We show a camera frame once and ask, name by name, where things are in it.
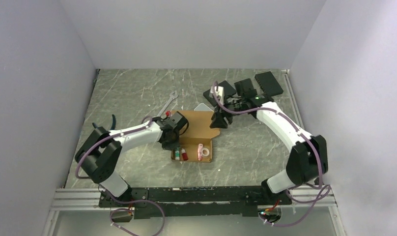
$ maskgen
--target metal tool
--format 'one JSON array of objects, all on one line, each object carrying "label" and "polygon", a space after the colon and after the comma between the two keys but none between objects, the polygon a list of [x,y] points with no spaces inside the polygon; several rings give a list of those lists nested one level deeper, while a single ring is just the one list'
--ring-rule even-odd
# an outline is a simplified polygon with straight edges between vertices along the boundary
[{"label": "metal tool", "polygon": [[174,91],[172,93],[170,93],[170,98],[168,99],[168,101],[164,104],[164,107],[160,110],[160,112],[158,113],[158,117],[160,117],[162,115],[162,113],[164,113],[165,109],[167,109],[168,105],[174,100],[178,98],[178,94],[177,91]]}]

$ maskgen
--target cardboard box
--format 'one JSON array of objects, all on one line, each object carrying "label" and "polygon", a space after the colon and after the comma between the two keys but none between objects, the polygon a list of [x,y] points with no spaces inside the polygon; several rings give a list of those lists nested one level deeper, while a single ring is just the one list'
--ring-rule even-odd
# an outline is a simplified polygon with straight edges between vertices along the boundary
[{"label": "cardboard box", "polygon": [[[212,138],[220,134],[220,129],[211,129],[211,117],[213,112],[199,111],[172,111],[171,113],[180,112],[189,122],[188,130],[180,136],[181,148],[186,150],[188,160],[186,162],[211,162],[213,158]],[[209,149],[209,155],[203,156],[199,161],[197,159],[197,149],[199,144],[203,144]],[[180,148],[180,161],[183,161]],[[171,152],[171,160],[175,161],[175,152]]]}]

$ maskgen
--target orange wire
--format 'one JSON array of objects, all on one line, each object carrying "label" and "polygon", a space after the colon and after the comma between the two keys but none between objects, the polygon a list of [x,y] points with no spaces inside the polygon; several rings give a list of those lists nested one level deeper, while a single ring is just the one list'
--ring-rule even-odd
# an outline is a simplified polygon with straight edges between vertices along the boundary
[{"label": "orange wire", "polygon": [[272,210],[274,210],[274,208],[276,208],[276,207],[278,206],[279,203],[280,203],[280,200],[278,199],[278,200],[275,202],[275,204],[274,204],[273,207],[267,208],[267,209],[265,209],[265,211],[272,211]]}]

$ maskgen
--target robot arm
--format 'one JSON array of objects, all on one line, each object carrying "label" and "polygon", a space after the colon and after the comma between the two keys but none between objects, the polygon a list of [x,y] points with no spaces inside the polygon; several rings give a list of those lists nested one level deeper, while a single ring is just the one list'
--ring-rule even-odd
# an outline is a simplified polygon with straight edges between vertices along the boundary
[{"label": "robot arm", "polygon": [[327,172],[326,141],[322,136],[314,137],[299,127],[281,111],[271,97],[257,95],[250,79],[235,83],[235,88],[239,97],[231,98],[230,101],[225,100],[223,87],[212,89],[211,93],[214,93],[214,98],[219,102],[215,106],[210,127],[227,128],[228,123],[232,124],[233,116],[251,114],[281,139],[290,156],[284,170],[261,183],[269,198],[318,177],[319,168],[310,144],[313,144],[319,155],[322,173]]},{"label": "robot arm", "polygon": [[187,119],[176,112],[171,117],[155,117],[150,123],[146,122],[127,129],[107,131],[103,127],[98,127],[76,153],[75,160],[81,162],[82,157],[96,143],[114,136],[87,154],[81,167],[94,183],[102,185],[119,200],[129,201],[132,198],[132,189],[114,170],[120,154],[154,142],[160,142],[163,149],[175,149],[179,147],[179,132],[186,124]]}]

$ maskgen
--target small bottle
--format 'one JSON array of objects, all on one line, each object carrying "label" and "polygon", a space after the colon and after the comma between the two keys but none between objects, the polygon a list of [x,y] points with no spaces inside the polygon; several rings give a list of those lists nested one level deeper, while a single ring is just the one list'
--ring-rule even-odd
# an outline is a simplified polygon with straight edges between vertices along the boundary
[{"label": "small bottle", "polygon": [[187,153],[185,152],[184,148],[181,149],[181,155],[183,156],[183,160],[184,161],[188,160],[188,156],[187,156]]},{"label": "small bottle", "polygon": [[175,160],[179,161],[180,160],[180,148],[177,147],[175,150]]}]

